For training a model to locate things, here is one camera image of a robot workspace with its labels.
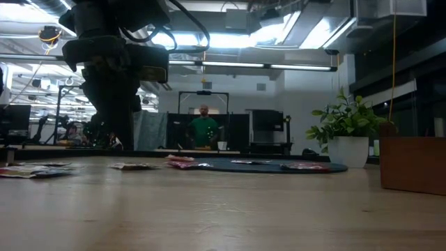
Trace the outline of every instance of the cable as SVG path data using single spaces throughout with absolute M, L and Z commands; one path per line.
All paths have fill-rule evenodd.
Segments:
M 168 37 L 170 37 L 174 41 L 174 48 L 169 50 L 169 53 L 171 53 L 171 52 L 174 53 L 176 48 L 178 47 L 178 43 L 176 43 L 174 35 L 172 34 L 172 32 L 168 31 L 164 27 L 161 28 L 161 31 L 164 32 L 166 35 L 168 35 Z
M 394 1 L 393 14 L 393 60 L 392 60 L 392 95 L 390 96 L 389 121 L 392 121 L 393 95 L 395 91 L 395 75 L 397 71 L 397 2 Z
M 54 42 L 54 40 L 56 40 L 57 38 L 59 38 L 62 35 L 62 31 L 60 31 L 59 34 L 55 35 L 55 37 L 53 37 L 53 38 L 43 39 L 40 37 L 40 33 L 42 33 L 42 31 L 39 31 L 39 33 L 38 33 L 39 39 L 42 42 Z
M 235 4 L 234 2 L 232 2 L 232 1 L 225 1 L 224 3 L 223 3 L 223 5 L 222 5 L 222 8 L 220 9 L 220 12 L 223 12 L 223 7 L 227 4 L 227 3 L 232 3 L 236 8 L 237 8 L 237 10 L 240 10 L 240 8 L 237 6 L 237 4 Z
M 169 0 L 173 5 L 179 8 L 195 25 L 197 25 L 201 31 L 204 33 L 204 36 L 208 40 L 208 43 L 204 47 L 197 47 L 195 50 L 171 50 L 169 53 L 200 53 L 209 50 L 210 47 L 210 35 L 208 30 L 204 25 L 200 23 L 189 11 L 184 8 L 177 0 Z
M 55 38 L 55 39 L 53 39 L 52 41 L 51 41 L 51 45 L 50 45 L 50 47 L 52 48 L 53 47 L 53 43 L 54 43 L 54 41 L 56 40 L 57 38 Z M 49 51 L 50 50 L 47 50 L 46 52 L 45 52 L 45 55 L 48 55 L 49 54 Z M 19 94 L 17 94 L 7 105 L 5 105 L 4 107 L 3 107 L 3 109 L 6 109 L 11 103 L 13 103 L 18 97 L 20 97 L 21 95 L 22 95 L 22 93 L 26 90 L 26 88 L 28 88 L 28 86 L 33 82 L 33 80 L 34 80 L 34 77 L 36 76 L 36 74 L 37 74 L 37 72 L 39 71 L 39 69 L 40 69 L 40 67 L 42 66 L 42 61 L 39 63 L 39 65 L 38 65 L 38 67 L 37 67 L 37 69 L 34 71 L 34 74 L 31 76 L 31 78 L 29 79 L 29 81 L 28 81 L 28 84 L 26 84 L 26 86 L 25 87 L 23 87 L 23 89 L 19 92 Z
M 36 71 L 34 71 L 33 76 L 31 77 L 31 79 L 28 81 L 28 84 L 26 84 L 26 86 L 19 92 L 19 94 L 17 94 L 7 105 L 5 105 L 3 107 L 3 109 L 6 109 L 11 103 L 13 103 L 19 96 L 21 96 L 21 94 L 25 91 L 26 88 L 28 88 L 28 86 L 32 83 L 32 81 L 34 80 L 34 77 L 36 76 L 37 72 L 39 71 L 40 67 L 42 66 L 42 61 L 39 63 L 39 66 L 37 67 Z
M 158 34 L 158 32 L 160 32 L 160 29 L 155 27 L 155 29 L 147 38 L 135 38 L 134 36 L 132 36 L 132 34 L 130 34 L 130 32 L 128 32 L 126 28 L 122 26 L 120 26 L 119 28 L 128 39 L 135 43 L 147 43 L 148 41 L 152 40 Z

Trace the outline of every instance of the white pot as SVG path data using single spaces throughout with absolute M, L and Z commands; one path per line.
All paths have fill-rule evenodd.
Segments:
M 369 157 L 368 137 L 334 137 L 328 140 L 331 163 L 363 168 Z

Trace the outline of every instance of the fluorescent light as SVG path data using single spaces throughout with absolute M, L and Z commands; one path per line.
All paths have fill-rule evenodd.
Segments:
M 207 39 L 203 38 L 200 45 L 205 45 Z M 214 48 L 246 48 L 255 46 L 256 43 L 248 35 L 212 33 L 210 46 Z
M 198 45 L 198 39 L 194 34 L 174 34 L 175 41 L 178 45 Z M 152 42 L 158 45 L 163 45 L 165 47 L 173 47 L 174 41 L 165 33 L 159 33 L 154 38 Z
M 7 54 L 0 53 L 0 59 L 23 59 L 23 60 L 39 60 L 39 61 L 61 61 L 57 56 L 43 55 L 23 55 L 23 54 Z
M 327 66 L 295 66 L 295 65 L 271 65 L 272 69 L 281 69 L 281 70 L 320 70 L 320 71 L 329 71 L 331 67 Z
M 68 90 L 67 88 L 62 88 L 62 91 L 65 91 L 65 92 L 68 92 L 68 93 L 71 93 L 71 94 L 74 94 L 74 95 L 78 95 L 77 92 L 72 91 L 72 90 Z
M 308 34 L 300 49 L 318 49 L 330 38 L 330 23 L 323 18 Z
M 57 108 L 57 104 L 11 103 L 11 105 L 30 105 L 31 107 Z M 146 108 L 146 109 L 153 108 L 150 105 L 143 105 L 142 107 Z M 92 106 L 92 105 L 61 105 L 61 108 L 88 108 L 88 109 L 95 109 L 95 107 Z
M 84 102 L 90 101 L 86 96 L 75 96 L 75 98 Z
M 284 17 L 284 21 L 286 22 L 284 29 L 282 30 L 282 32 L 280 33 L 280 35 L 278 35 L 277 39 L 276 39 L 276 45 L 282 43 L 285 41 L 286 37 L 288 37 L 288 35 L 290 34 L 291 29 L 294 27 L 294 24 L 298 21 L 299 16 L 300 16 L 301 12 L 300 11 L 296 11 L 294 12 L 291 17 L 288 19 L 288 21 L 285 21 L 285 17 Z
M 170 60 L 169 64 L 173 66 L 194 66 L 195 61 Z
M 263 68 L 262 63 L 230 63 L 230 62 L 203 62 L 204 66 L 232 66 L 232 67 L 246 67 L 246 68 Z
M 338 39 L 350 26 L 352 26 L 356 22 L 356 17 L 352 18 L 342 29 L 340 29 L 336 34 L 331 37 L 322 47 L 325 49 L 329 47 L 336 39 Z
M 71 6 L 68 5 L 64 0 L 59 0 L 68 10 L 71 10 Z

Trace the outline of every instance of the white wall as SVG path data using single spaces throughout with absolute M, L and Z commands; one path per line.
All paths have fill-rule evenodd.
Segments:
M 173 76 L 169 80 L 169 85 L 173 91 L 162 91 L 159 97 L 159 112 L 178 112 L 178 92 L 179 91 L 201 91 L 203 84 L 202 76 L 191 75 L 188 77 Z M 246 109 L 274 109 L 275 82 L 270 81 L 266 76 L 226 76 L 209 75 L 205 76 L 206 81 L 213 83 L 213 92 L 229 93 L 229 112 L 244 114 Z M 257 91 L 258 83 L 266 84 L 266 91 Z M 211 95 L 198 96 L 191 94 L 181 96 L 182 114 L 186 114 L 189 108 L 198 108 L 206 104 L 211 108 L 218 109 L 220 113 L 226 112 L 226 96 Z
M 291 140 L 293 155 L 300 155 L 305 148 L 321 152 L 317 141 L 306 139 L 305 131 L 312 125 L 319 126 L 319 117 L 312 116 L 314 109 L 323 109 L 328 103 L 336 103 L 341 86 L 348 95 L 348 85 L 355 81 L 354 57 L 344 57 L 335 73 L 286 70 L 276 81 L 275 108 L 291 116 Z M 275 141 L 285 141 L 284 133 L 276 133 Z
M 169 84 L 173 91 L 160 94 L 159 112 L 176 113 L 178 109 L 178 91 L 202 90 L 201 76 L 171 78 Z M 275 82 L 267 77 L 211 75 L 206 81 L 213 82 L 212 91 L 230 93 L 229 111 L 245 113 L 246 109 L 276 109 L 284 116 L 291 116 L 291 139 L 294 141 L 292 154 L 300 155 L 305 148 L 321 152 L 316 140 L 307 140 L 305 131 L 312 125 L 320 125 L 319 117 L 312 116 L 314 109 L 322 109 L 328 103 L 336 103 L 336 95 L 344 86 L 348 95 L 348 85 L 355 81 L 355 62 L 353 55 L 346 55 L 344 62 L 335 73 L 311 71 L 284 71 Z M 267 91 L 256 91 L 257 83 L 266 83 Z M 181 105 L 181 113 L 187 113 L 190 107 L 207 104 L 221 112 L 226 105 L 215 96 L 191 95 Z M 285 133 L 276 132 L 275 141 L 285 142 Z

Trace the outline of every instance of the red packet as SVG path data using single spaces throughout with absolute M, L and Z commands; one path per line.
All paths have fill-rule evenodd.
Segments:
M 167 163 L 171 167 L 182 170 L 197 169 L 199 164 L 197 162 L 181 162 L 181 161 L 169 161 Z
M 321 172 L 328 172 L 330 168 L 322 163 L 317 162 L 294 162 L 290 164 L 281 165 L 284 169 L 292 169 L 292 170 L 314 170 Z
M 179 157 L 179 156 L 174 156 L 172 154 L 167 156 L 166 159 L 170 161 L 180 161 L 180 162 L 193 162 L 195 160 L 194 158 L 191 157 Z

